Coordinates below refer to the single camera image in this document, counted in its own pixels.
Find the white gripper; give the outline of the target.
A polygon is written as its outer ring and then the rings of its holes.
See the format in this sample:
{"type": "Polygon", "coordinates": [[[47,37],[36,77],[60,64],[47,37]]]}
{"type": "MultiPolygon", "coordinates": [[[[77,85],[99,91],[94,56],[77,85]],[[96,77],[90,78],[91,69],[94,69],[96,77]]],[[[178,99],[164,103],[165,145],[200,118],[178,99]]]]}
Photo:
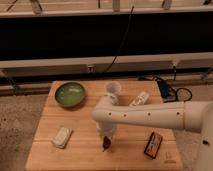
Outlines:
{"type": "Polygon", "coordinates": [[[108,137],[108,138],[112,138],[117,129],[116,124],[106,122],[97,122],[96,127],[101,137],[108,137]]]}

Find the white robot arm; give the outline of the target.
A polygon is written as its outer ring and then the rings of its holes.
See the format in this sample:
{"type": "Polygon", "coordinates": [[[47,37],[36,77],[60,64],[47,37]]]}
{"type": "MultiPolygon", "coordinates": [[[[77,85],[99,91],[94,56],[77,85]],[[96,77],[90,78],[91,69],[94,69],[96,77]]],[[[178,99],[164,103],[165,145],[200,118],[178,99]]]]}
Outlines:
{"type": "Polygon", "coordinates": [[[140,106],[118,106],[111,95],[100,98],[92,117],[103,136],[116,124],[182,129],[201,134],[194,171],[213,171],[213,101],[186,101],[140,106]]]}

